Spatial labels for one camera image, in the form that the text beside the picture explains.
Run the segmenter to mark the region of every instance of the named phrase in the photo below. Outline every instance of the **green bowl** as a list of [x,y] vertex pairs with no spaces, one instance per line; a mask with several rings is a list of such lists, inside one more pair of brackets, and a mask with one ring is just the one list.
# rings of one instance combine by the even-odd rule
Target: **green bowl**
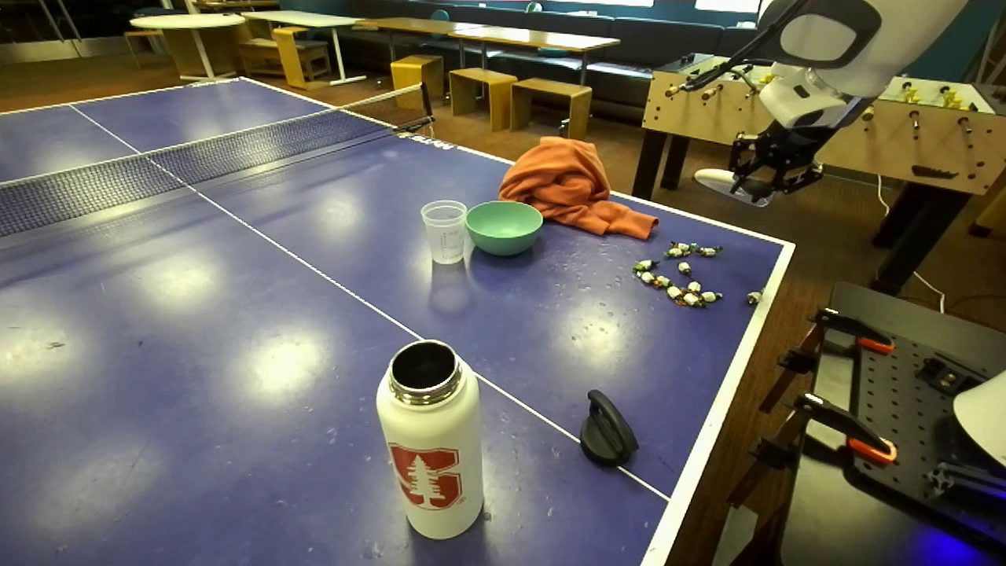
[[542,216],[520,200],[488,200],[464,216],[475,249],[488,253],[517,253],[537,241]]

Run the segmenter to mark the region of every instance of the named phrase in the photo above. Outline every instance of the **window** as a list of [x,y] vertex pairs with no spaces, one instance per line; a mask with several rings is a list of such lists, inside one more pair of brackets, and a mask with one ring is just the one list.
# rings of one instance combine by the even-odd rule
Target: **window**
[[591,6],[652,6],[652,0],[555,0],[555,2],[591,2]]
[[761,13],[766,0],[693,0],[693,9],[705,13]]

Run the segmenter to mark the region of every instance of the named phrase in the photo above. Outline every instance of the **cable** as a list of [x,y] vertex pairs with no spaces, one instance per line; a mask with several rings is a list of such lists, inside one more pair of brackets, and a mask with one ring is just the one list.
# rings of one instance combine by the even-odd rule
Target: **cable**
[[[882,216],[890,214],[890,204],[887,204],[887,199],[882,199],[882,177],[876,177],[876,200],[879,200],[879,207],[882,207]],[[912,269],[912,275],[923,286],[923,290],[929,290],[934,295],[937,295],[937,310],[938,315],[946,315],[946,292],[938,290],[938,286],[934,286],[928,275],[922,275],[917,269]]]

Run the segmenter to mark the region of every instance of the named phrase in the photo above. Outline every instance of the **clear plastic cup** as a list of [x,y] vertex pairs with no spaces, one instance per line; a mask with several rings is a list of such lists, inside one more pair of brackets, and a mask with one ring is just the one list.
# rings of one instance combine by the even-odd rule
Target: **clear plastic cup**
[[420,207],[420,224],[426,232],[426,249],[434,264],[464,259],[471,250],[464,230],[469,207],[452,199],[436,199]]

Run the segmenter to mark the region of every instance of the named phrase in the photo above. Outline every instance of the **small black object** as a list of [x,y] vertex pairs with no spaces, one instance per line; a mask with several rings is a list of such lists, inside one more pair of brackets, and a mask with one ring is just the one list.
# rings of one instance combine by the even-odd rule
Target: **small black object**
[[591,388],[588,400],[591,400],[591,414],[588,414],[585,428],[579,430],[585,451],[596,465],[627,462],[630,451],[637,450],[636,430],[627,428],[621,411],[601,388]]
[[915,177],[934,177],[934,180],[951,180],[956,177],[951,170],[937,170],[937,167],[922,167],[922,164],[915,164],[912,173]]
[[769,469],[793,469],[799,462],[799,451],[793,451],[789,447],[773,442],[773,441],[758,441],[753,460]]
[[971,225],[967,225],[967,232],[971,232],[974,238],[987,238],[987,234],[992,234],[992,230],[990,230],[990,225],[976,225],[976,224],[971,224]]
[[983,381],[976,371],[965,366],[963,361],[938,357],[938,355],[923,357],[915,377],[928,381],[943,395],[956,395]]
[[799,349],[789,349],[780,365],[793,373],[807,373],[807,371],[818,371],[818,355],[814,352],[799,352]]

